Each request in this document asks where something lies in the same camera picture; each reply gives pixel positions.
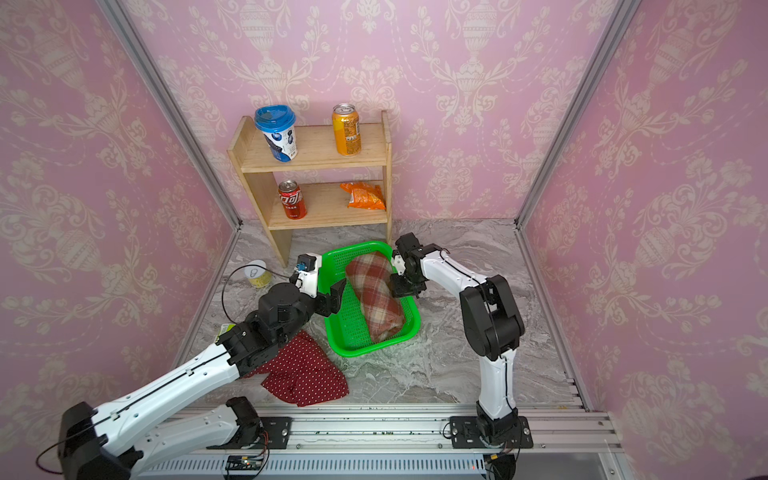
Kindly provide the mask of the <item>green plastic basket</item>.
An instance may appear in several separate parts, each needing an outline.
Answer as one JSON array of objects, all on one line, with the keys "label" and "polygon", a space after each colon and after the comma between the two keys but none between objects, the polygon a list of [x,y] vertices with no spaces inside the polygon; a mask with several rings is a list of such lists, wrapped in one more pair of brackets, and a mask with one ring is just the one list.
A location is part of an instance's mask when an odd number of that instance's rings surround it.
[{"label": "green plastic basket", "polygon": [[[351,261],[374,252],[391,259],[393,249],[382,241],[366,241],[324,253],[319,269],[318,292],[329,293],[331,286],[346,279],[345,269]],[[402,329],[389,339],[374,342],[360,302],[353,288],[347,283],[339,312],[325,319],[330,347],[338,355],[351,358],[409,341],[421,328],[421,315],[413,297],[400,298],[399,304],[404,312]]]}]

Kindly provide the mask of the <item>red plaid skirt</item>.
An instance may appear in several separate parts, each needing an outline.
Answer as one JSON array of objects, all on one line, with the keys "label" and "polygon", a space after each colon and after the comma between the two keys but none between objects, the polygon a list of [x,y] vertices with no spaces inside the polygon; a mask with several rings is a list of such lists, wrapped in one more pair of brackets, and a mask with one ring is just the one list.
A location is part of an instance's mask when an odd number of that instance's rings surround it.
[{"label": "red plaid skirt", "polygon": [[375,251],[352,260],[345,268],[373,343],[397,335],[405,323],[400,302],[390,291],[392,267],[387,257]]}]

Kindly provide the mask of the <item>red polka dot skirt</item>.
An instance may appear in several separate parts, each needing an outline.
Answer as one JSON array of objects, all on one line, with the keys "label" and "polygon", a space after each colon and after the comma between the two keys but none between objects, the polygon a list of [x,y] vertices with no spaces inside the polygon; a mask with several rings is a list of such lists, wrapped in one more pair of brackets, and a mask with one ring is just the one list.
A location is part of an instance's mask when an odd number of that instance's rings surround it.
[{"label": "red polka dot skirt", "polygon": [[306,407],[341,399],[349,394],[343,372],[315,339],[301,330],[278,355],[246,375],[265,375],[261,386],[277,399]]}]

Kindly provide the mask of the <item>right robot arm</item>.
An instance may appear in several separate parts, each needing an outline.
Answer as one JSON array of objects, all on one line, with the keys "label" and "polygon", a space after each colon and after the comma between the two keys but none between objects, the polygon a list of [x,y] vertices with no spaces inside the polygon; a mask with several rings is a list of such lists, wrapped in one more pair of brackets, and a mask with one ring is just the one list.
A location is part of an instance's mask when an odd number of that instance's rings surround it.
[{"label": "right robot arm", "polygon": [[492,446],[532,447],[530,428],[519,414],[513,389],[514,362],[525,325],[507,280],[477,273],[452,259],[446,249],[421,244],[412,233],[396,241],[391,263],[394,297],[416,297],[433,282],[458,299],[465,338],[479,357],[480,438]]}]

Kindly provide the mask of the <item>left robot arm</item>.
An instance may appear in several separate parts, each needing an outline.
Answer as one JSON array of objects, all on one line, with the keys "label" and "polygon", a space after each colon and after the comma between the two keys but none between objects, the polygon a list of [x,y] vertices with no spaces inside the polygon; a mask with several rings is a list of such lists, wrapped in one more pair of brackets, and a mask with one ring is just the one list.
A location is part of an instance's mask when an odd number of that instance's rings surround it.
[{"label": "left robot arm", "polygon": [[63,477],[131,479],[195,450],[265,444],[261,418],[245,397],[197,416],[172,417],[276,358],[313,315],[338,313],[345,286],[340,280],[327,293],[307,294],[279,283],[261,297],[256,311],[183,365],[123,397],[66,410],[56,446]]}]

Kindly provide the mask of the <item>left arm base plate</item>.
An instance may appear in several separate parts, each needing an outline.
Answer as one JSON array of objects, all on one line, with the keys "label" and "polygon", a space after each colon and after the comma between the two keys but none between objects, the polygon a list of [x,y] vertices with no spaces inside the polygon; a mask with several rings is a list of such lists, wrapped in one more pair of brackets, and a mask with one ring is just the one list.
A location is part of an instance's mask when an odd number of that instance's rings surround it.
[{"label": "left arm base plate", "polygon": [[287,448],[291,422],[290,417],[260,417],[244,426],[238,426],[227,442],[209,446],[208,450],[284,450]]}]

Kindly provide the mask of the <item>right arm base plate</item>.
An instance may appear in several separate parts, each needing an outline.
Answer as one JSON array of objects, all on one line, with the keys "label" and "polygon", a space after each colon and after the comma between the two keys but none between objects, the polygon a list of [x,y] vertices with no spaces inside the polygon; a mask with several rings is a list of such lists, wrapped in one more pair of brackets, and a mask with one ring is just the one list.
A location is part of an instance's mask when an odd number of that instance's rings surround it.
[{"label": "right arm base plate", "polygon": [[453,416],[448,423],[454,449],[502,448],[532,449],[534,441],[528,419],[509,415],[498,420],[472,416]]}]

